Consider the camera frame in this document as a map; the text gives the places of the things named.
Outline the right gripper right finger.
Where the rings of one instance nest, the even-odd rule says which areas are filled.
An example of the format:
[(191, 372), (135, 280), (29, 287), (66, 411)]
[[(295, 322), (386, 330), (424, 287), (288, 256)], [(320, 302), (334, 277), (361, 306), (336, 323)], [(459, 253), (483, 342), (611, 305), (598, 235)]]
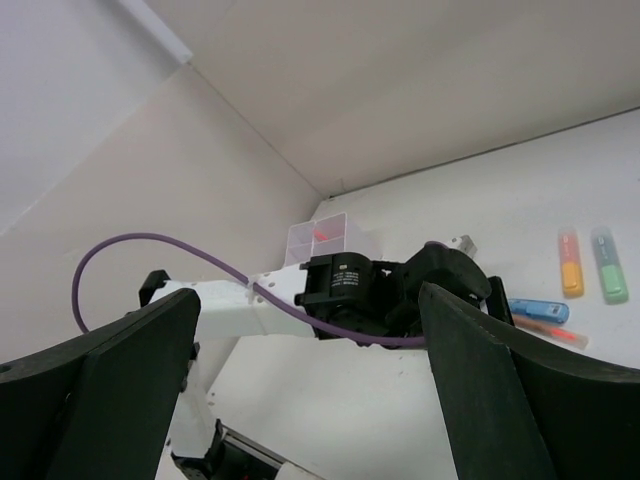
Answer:
[(435, 284), (419, 306), (459, 478), (638, 478), (638, 370), (553, 345)]

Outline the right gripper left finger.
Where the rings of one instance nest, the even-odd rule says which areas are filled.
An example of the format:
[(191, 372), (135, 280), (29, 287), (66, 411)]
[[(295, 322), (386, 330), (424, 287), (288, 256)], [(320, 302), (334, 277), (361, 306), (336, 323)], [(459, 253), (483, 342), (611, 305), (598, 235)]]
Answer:
[(2, 478), (154, 478), (199, 312), (181, 289), (2, 364)]

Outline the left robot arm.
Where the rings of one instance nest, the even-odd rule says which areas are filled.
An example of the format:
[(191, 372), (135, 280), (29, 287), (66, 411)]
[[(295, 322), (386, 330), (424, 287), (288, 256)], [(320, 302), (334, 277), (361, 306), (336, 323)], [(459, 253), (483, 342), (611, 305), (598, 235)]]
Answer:
[[(230, 280), (190, 284), (200, 299), (196, 336), (204, 339), (291, 335), (346, 339), (360, 347), (416, 349), (425, 344), (419, 291), (431, 283), (480, 306), (492, 286), (466, 253), (428, 243), (404, 263), (371, 260), (355, 252), (315, 256), (306, 262), (254, 275), (215, 259)], [(188, 372), (169, 428), (171, 458), (188, 479), (214, 479), (228, 458), (280, 473), (268, 457), (230, 432), (206, 404), (205, 391)]]

